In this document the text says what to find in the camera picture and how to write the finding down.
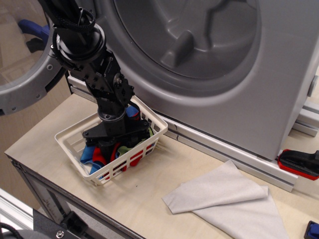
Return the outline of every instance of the washing machine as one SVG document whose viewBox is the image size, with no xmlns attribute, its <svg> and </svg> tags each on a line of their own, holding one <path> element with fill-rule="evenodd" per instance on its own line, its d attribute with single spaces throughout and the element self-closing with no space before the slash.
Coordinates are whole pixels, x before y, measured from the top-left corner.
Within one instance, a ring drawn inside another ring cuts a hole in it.
<svg viewBox="0 0 319 239">
<path fill-rule="evenodd" d="M 319 1 L 77 2 L 96 15 L 121 72 L 168 122 L 168 136 L 293 186 L 297 177 L 275 159 L 314 86 Z M 60 69 L 49 51 L 35 66 L 36 78 L 48 74 L 48 65 Z M 92 99 L 82 81 L 71 75 L 69 82 Z"/>
</svg>

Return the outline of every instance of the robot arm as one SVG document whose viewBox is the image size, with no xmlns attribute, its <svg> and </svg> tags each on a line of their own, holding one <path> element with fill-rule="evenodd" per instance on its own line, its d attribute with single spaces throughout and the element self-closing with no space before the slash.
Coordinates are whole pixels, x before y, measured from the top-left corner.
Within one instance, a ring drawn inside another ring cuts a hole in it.
<svg viewBox="0 0 319 239">
<path fill-rule="evenodd" d="M 96 98 L 101 124 L 83 133 L 87 145 L 100 147 L 109 158 L 113 145 L 125 142 L 130 147 L 148 138 L 147 120 L 135 121 L 126 115 L 134 87 L 120 72 L 114 54 L 107 50 L 102 28 L 89 11 L 75 0 L 39 0 L 53 21 L 51 49 L 54 57 L 71 75 L 84 81 Z"/>
</svg>

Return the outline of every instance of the folded cloth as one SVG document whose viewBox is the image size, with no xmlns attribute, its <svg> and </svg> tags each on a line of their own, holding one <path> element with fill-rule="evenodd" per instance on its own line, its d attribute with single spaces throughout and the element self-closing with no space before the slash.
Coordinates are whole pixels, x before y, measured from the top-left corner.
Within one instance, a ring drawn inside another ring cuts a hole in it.
<svg viewBox="0 0 319 239">
<path fill-rule="evenodd" d="M 235 239 L 288 239 L 267 186 L 244 177 L 232 161 L 163 197 L 173 214 L 193 212 Z"/>
</svg>

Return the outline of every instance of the white basket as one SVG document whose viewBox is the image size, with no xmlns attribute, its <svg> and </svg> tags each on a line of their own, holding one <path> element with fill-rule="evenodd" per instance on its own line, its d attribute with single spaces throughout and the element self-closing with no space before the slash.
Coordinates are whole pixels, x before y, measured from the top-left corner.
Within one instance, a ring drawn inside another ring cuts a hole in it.
<svg viewBox="0 0 319 239">
<path fill-rule="evenodd" d="M 131 100 L 140 107 L 141 118 L 146 119 L 150 123 L 154 135 L 91 175 L 89 173 L 91 166 L 80 162 L 85 148 L 85 139 L 83 138 L 82 133 L 101 122 L 98 114 L 95 113 L 83 119 L 55 136 L 56 141 L 69 156 L 72 163 L 85 180 L 93 181 L 98 185 L 106 183 L 121 173 L 124 167 L 129 168 L 132 161 L 138 158 L 142 159 L 150 154 L 155 148 L 159 137 L 167 131 L 167 123 L 147 107 L 139 98 L 133 96 Z"/>
</svg>

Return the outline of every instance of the blue object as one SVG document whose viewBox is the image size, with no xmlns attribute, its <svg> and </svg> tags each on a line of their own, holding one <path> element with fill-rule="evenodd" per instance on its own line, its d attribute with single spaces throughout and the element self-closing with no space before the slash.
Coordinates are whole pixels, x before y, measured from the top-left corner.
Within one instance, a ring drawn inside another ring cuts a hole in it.
<svg viewBox="0 0 319 239">
<path fill-rule="evenodd" d="M 133 106 L 129 106 L 129 107 L 127 107 L 127 109 L 126 109 L 126 114 L 127 114 L 128 117 L 134 117 L 134 116 L 136 116 L 136 114 L 138 114 L 138 113 L 139 113 L 138 109 L 136 109 L 136 108 L 133 107 Z"/>
<path fill-rule="evenodd" d="M 313 239 L 319 239 L 319 224 L 311 224 L 308 235 L 311 236 Z"/>
<path fill-rule="evenodd" d="M 40 26 L 33 21 L 29 21 L 26 19 L 21 20 L 18 23 L 18 26 L 22 30 L 23 33 L 34 35 L 43 40 L 44 45 L 47 44 L 50 34 L 49 26 Z"/>
<path fill-rule="evenodd" d="M 319 224 L 309 221 L 304 239 L 319 239 Z"/>
<path fill-rule="evenodd" d="M 81 163 L 84 164 L 92 164 L 92 168 L 91 168 L 91 172 L 90 175 L 96 171 L 98 171 L 100 168 L 104 167 L 104 164 L 99 162 L 99 161 L 95 161 L 93 162 L 93 153 L 95 150 L 95 146 L 85 146 L 82 156 L 81 156 Z"/>
</svg>

